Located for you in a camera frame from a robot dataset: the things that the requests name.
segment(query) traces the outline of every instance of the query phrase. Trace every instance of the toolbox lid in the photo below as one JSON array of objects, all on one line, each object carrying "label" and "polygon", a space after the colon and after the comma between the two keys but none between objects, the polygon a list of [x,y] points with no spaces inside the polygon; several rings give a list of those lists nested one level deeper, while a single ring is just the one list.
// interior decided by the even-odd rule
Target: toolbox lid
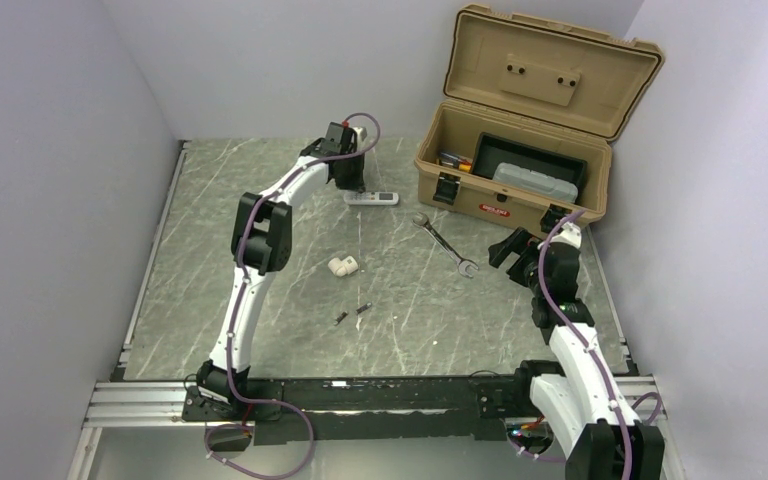
[{"label": "toolbox lid", "polygon": [[663,63],[654,43],[473,4],[458,12],[443,93],[611,142]]}]

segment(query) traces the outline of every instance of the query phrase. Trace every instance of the red label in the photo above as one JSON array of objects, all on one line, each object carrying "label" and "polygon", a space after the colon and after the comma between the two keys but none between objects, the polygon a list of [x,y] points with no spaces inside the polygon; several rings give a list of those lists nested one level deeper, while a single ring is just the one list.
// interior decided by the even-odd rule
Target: red label
[{"label": "red label", "polygon": [[485,203],[482,203],[478,206],[478,208],[484,210],[485,212],[492,213],[494,215],[499,215],[500,217],[510,217],[511,212],[507,210],[502,210],[501,208],[494,207],[492,205],[487,205]]}]

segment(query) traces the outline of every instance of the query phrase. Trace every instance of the white remote control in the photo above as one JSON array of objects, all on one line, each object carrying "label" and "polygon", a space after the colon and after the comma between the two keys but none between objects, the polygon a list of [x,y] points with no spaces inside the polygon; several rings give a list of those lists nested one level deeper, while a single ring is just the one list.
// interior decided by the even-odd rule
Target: white remote control
[{"label": "white remote control", "polygon": [[399,203],[399,194],[393,192],[346,192],[343,200],[349,205],[395,205]]}]

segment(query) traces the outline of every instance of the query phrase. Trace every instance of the wrench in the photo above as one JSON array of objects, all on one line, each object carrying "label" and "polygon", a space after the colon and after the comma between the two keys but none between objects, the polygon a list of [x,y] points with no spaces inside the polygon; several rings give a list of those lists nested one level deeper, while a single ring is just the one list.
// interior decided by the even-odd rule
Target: wrench
[{"label": "wrench", "polygon": [[449,254],[449,256],[452,257],[452,260],[455,261],[455,265],[458,266],[458,273],[464,277],[472,278],[472,272],[470,272],[469,269],[474,268],[475,271],[478,271],[478,265],[476,265],[475,262],[458,255],[458,252],[449,245],[449,242],[443,239],[443,237],[437,233],[437,230],[434,230],[434,227],[431,226],[431,221],[428,219],[428,215],[417,212],[413,216],[413,224],[428,232],[428,234],[431,235],[431,238],[436,240],[437,243],[443,247],[443,251]]}]

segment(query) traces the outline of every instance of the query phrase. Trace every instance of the tan toolbox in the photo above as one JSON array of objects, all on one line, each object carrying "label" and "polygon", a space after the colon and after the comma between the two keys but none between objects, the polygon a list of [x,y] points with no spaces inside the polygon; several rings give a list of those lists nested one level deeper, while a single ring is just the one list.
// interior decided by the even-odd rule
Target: tan toolbox
[{"label": "tan toolbox", "polygon": [[[481,5],[458,12],[448,97],[415,161],[422,203],[545,235],[584,209],[605,215],[611,146],[664,61],[657,45]],[[576,204],[438,163],[438,152],[473,158],[487,133],[586,163]]]}]

